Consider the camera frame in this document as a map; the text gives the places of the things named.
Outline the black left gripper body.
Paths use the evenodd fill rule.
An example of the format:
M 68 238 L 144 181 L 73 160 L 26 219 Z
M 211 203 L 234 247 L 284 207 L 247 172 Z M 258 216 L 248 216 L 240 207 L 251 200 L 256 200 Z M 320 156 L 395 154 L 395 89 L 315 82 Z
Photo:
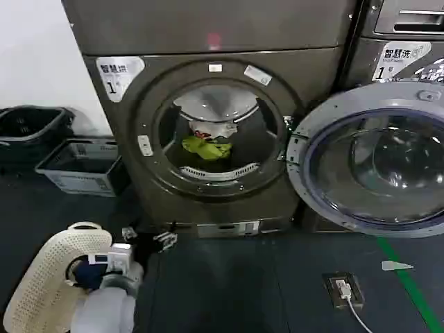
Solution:
M 156 237 L 152 233 L 139 233 L 133 239 L 133 257 L 137 263 L 148 264 L 150 256 L 160 251 L 160 242 Z

